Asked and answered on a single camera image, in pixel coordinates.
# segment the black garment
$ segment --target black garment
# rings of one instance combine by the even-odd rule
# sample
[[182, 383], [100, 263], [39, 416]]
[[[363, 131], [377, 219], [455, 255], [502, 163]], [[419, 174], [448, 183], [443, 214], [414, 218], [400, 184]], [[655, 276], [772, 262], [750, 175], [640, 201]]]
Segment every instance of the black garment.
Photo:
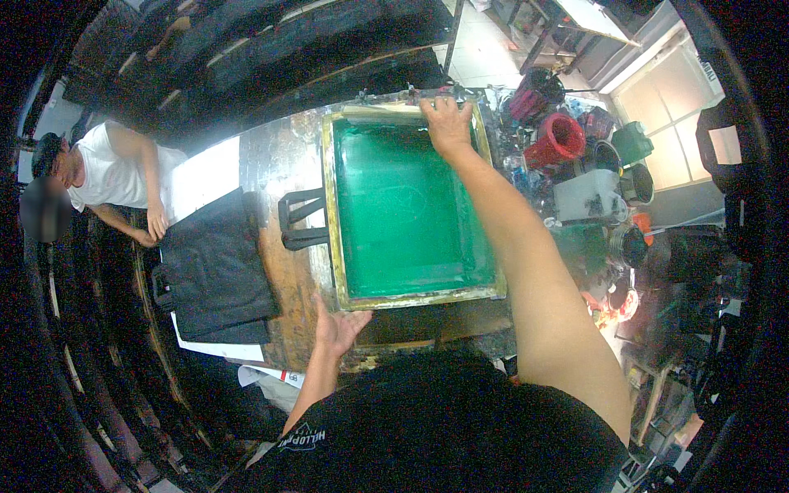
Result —
[[264, 319], [279, 307], [260, 264], [243, 195], [236, 189], [201, 207], [173, 224], [159, 244], [162, 264], [153, 276], [170, 286], [165, 298], [174, 304], [185, 341], [268, 342]]
[[387, 364], [312, 405], [225, 491], [611, 491], [626, 450], [560, 390], [483, 357]]

